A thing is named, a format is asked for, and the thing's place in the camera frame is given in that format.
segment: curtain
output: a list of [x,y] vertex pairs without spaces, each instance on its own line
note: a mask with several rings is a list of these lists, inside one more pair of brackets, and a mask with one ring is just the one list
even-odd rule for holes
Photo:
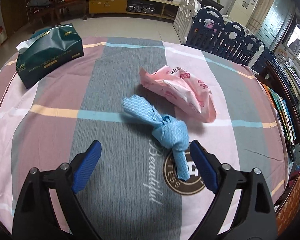
[[258,0],[255,10],[247,24],[247,28],[256,33],[265,20],[274,0]]

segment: circular logo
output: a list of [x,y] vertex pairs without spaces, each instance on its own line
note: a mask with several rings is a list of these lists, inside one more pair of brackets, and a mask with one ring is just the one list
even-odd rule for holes
[[203,190],[205,184],[191,158],[189,149],[187,149],[185,153],[190,179],[186,182],[178,179],[176,163],[173,159],[172,151],[168,154],[163,164],[163,177],[169,188],[173,191],[181,195],[193,195]]

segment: bed sheet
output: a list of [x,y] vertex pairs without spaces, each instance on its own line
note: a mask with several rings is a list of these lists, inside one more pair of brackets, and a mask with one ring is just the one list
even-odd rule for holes
[[[187,124],[221,163],[263,172],[273,201],[287,183],[284,138],[265,91],[249,68],[183,45],[132,38],[83,39],[84,57],[64,64],[26,90],[15,72],[17,54],[0,71],[0,221],[12,220],[32,167],[57,168],[93,140],[102,155],[77,197],[103,239],[188,239],[207,212],[213,193],[204,186],[189,153],[191,178],[176,179],[173,160],[151,136],[152,128],[127,123],[121,99],[145,97],[159,112]],[[217,118],[201,123],[139,84],[139,68],[153,73],[182,67],[210,88]],[[58,221],[68,230],[51,192]],[[234,195],[221,231],[231,225]]]

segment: tv stand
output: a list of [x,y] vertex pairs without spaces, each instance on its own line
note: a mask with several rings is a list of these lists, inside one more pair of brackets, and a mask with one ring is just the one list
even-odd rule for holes
[[153,14],[143,12],[129,12],[128,5],[133,0],[87,0],[89,2],[89,13],[104,14],[104,13],[118,13],[118,14],[135,14],[157,17],[161,19],[174,20],[178,11],[179,3],[170,2],[166,0],[138,0],[138,3],[144,1],[145,4],[154,4],[155,12]]

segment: door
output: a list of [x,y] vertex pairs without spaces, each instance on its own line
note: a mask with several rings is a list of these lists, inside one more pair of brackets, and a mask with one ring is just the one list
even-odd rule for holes
[[28,22],[26,0],[1,0],[1,13],[8,37]]

